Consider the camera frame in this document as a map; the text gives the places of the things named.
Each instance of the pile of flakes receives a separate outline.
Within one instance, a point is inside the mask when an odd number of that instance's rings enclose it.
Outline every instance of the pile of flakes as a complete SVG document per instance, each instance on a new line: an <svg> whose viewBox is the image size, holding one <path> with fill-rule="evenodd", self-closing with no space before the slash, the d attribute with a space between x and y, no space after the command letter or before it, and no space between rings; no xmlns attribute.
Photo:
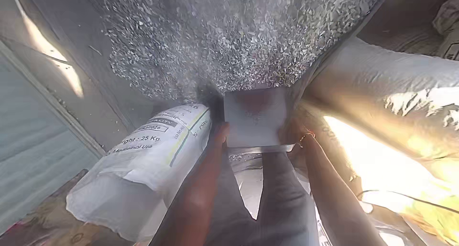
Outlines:
<svg viewBox="0 0 459 246"><path fill-rule="evenodd" d="M113 72L144 95L291 86L377 0L95 0Z"/></svg>

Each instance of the black cable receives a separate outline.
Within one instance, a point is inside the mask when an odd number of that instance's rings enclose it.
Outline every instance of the black cable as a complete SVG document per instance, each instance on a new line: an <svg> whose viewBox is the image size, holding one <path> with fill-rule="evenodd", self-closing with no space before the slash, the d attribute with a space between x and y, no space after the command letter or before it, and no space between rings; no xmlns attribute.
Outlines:
<svg viewBox="0 0 459 246"><path fill-rule="evenodd" d="M457 210L455 210L455 209L448 208L448 207L441 206L441 205L437 205L437 204L432 203L432 202L423 201L423 200L414 198L414 197L412 197L412 196L408 196L408 195L405 195L405 194L402 194L402 193L399 193L399 192L395 192L395 191L390 191L390 190L364 190L364 191L360 192L359 194L357 194L356 197L358 198L358 197L361 196L362 194L367 193L367 192L371 192L371 191L392 192L392 193L399 194L399 195L402 195L402 196L405 196L405 197L409 197L409 198L412 199L412 200L416 200L416 201L419 201L419 202L422 202L422 203L426 203L426 204L429 204L429 205L432 205L432 206L435 206L435 207L438 207L438 208L443 208L443 209L445 209L445 210L449 210L449 211L451 211L451 212L454 212L454 213L456 213L456 214L459 214L459 211L457 211Z"/></svg>

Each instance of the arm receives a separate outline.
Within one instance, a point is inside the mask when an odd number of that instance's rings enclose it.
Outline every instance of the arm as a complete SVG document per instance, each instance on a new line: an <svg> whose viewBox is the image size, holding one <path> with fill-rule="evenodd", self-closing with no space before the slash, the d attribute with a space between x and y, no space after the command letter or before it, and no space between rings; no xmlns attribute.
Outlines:
<svg viewBox="0 0 459 246"><path fill-rule="evenodd" d="M385 246L357 198L341 179L312 135L302 142L309 182L322 221L334 246Z"/></svg>
<svg viewBox="0 0 459 246"><path fill-rule="evenodd" d="M184 192L174 225L168 233L168 246L202 246L206 240L212 216L213 199L217 194L217 178L220 174L222 145L228 125L221 126L215 136L212 149L193 175Z"/></svg>

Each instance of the bracelet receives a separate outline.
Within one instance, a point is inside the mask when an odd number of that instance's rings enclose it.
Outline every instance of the bracelet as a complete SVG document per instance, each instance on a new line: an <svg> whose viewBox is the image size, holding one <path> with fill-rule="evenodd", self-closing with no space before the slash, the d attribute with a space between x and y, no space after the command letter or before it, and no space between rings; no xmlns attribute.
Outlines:
<svg viewBox="0 0 459 246"><path fill-rule="evenodd" d="M307 136L307 135L312 135L313 138L315 138L315 134L311 131L309 131L308 133L304 134L300 140L297 142L297 144L301 147L301 148L304 148L303 145L302 145L302 142L303 142L303 139Z"/></svg>

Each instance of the cloth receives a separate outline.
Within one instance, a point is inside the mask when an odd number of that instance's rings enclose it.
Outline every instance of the cloth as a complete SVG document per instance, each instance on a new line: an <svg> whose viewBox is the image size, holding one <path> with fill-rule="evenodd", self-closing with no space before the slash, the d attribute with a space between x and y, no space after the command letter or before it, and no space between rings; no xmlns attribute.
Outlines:
<svg viewBox="0 0 459 246"><path fill-rule="evenodd" d="M228 155L222 156L218 192L205 246L318 246L314 203L304 190L286 153L262 155L263 190L254 220L245 208ZM170 213L175 213L172 204ZM150 246L159 245L166 215Z"/></svg>

